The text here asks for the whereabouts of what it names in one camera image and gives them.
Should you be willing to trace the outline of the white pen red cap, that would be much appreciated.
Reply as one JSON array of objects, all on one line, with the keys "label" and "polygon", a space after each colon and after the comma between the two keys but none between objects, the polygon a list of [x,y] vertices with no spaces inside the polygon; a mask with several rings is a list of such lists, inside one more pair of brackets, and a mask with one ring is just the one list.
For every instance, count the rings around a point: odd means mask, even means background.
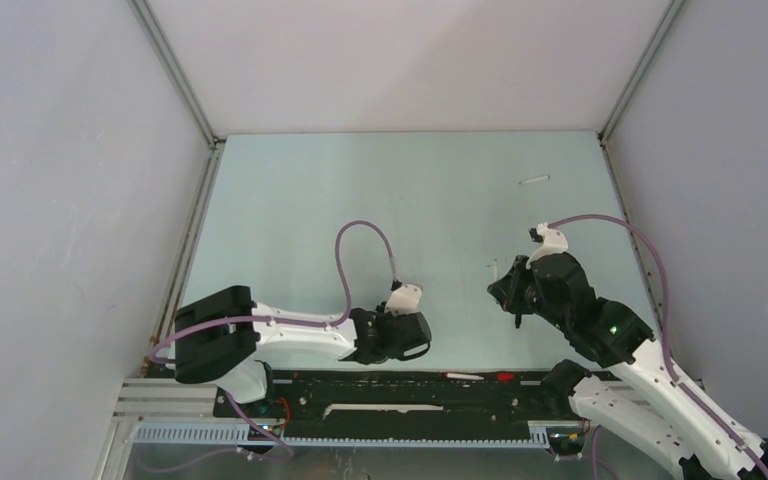
[{"label": "white pen red cap", "polygon": [[509,372],[497,372],[497,373],[456,373],[446,372],[443,376],[450,380],[459,381],[495,381],[495,382],[513,382],[516,380],[516,376]]}]

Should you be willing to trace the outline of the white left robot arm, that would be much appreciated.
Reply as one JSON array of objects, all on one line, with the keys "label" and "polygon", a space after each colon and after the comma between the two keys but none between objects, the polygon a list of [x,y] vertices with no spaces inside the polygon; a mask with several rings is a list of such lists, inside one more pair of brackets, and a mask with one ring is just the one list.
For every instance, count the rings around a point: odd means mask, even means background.
[{"label": "white left robot arm", "polygon": [[306,354],[374,365],[425,355],[431,329],[418,309],[416,286],[397,288],[373,310],[347,315],[292,312],[254,301],[247,286],[231,286],[180,308],[166,365],[181,384],[212,383],[252,416],[276,403],[267,358]]}]

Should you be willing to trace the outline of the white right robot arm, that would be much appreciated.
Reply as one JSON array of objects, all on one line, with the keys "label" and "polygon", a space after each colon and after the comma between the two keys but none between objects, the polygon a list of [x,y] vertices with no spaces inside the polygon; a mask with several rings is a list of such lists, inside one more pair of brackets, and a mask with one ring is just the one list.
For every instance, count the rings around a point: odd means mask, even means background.
[{"label": "white right robot arm", "polygon": [[573,349],[621,379],[646,402],[614,393],[572,360],[541,382],[541,402],[556,418],[596,421],[676,479],[768,479],[768,438],[728,416],[673,362],[652,329],[626,305],[598,296],[570,254],[515,259],[488,293],[503,311],[536,315]]}]

